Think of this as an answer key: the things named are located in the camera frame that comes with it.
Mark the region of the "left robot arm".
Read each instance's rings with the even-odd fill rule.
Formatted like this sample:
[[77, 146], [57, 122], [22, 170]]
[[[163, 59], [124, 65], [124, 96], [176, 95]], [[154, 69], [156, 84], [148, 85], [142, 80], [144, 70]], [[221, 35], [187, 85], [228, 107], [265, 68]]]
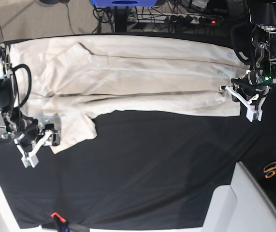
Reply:
[[229, 93], [234, 102], [258, 97], [258, 108], [267, 95], [276, 90], [276, 0], [247, 1], [248, 21], [230, 31], [232, 48], [249, 67], [241, 78], [231, 80]]

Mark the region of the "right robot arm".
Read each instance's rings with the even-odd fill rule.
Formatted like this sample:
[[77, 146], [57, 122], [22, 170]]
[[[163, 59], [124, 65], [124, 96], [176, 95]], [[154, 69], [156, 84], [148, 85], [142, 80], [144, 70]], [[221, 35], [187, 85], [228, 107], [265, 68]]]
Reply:
[[[37, 119], [24, 116], [21, 107], [27, 102], [32, 87], [31, 71], [25, 64], [12, 66], [10, 48], [3, 41], [0, 27], [0, 139], [13, 140], [24, 151], [41, 146], [58, 146], [59, 132], [54, 124], [41, 126]], [[15, 73], [24, 69], [28, 87], [24, 99], [20, 98]]]

